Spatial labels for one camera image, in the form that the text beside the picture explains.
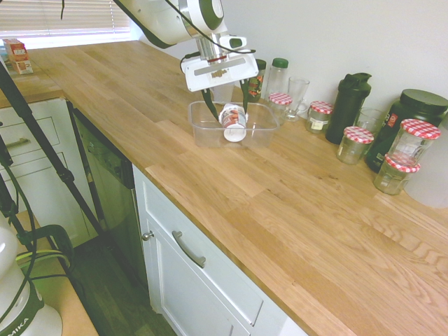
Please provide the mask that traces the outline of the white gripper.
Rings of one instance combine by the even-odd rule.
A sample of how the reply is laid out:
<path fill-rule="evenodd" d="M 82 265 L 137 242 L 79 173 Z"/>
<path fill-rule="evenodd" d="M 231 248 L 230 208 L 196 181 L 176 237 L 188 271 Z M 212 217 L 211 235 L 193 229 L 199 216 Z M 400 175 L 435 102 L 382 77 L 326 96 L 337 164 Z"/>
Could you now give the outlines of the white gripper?
<path fill-rule="evenodd" d="M 242 106 L 247 113 L 249 104 L 249 79 L 258 74 L 258 65 L 252 54 L 232 52 L 217 62 L 194 59 L 182 63 L 187 88 L 191 92 L 200 91 L 206 106 L 219 121 L 218 112 L 211 98 L 210 88 L 240 81 L 243 95 Z"/>

